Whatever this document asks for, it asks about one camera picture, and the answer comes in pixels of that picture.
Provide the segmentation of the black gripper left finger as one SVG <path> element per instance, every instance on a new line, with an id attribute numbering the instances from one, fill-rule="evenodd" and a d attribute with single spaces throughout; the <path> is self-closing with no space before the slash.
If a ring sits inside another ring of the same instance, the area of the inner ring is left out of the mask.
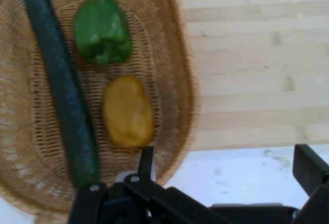
<path id="1" fill-rule="evenodd" d="M 107 187 L 80 189 L 68 223 L 213 223 L 213 212 L 176 188 L 163 188 L 155 174 L 152 146 L 142 150 L 138 171 Z"/>

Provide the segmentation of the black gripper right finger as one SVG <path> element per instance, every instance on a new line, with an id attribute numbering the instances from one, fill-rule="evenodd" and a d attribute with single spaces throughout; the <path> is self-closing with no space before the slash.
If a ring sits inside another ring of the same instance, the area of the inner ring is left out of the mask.
<path id="1" fill-rule="evenodd" d="M 293 223 L 328 223 L 328 164 L 307 144 L 297 144 L 293 176 L 309 196 Z"/>

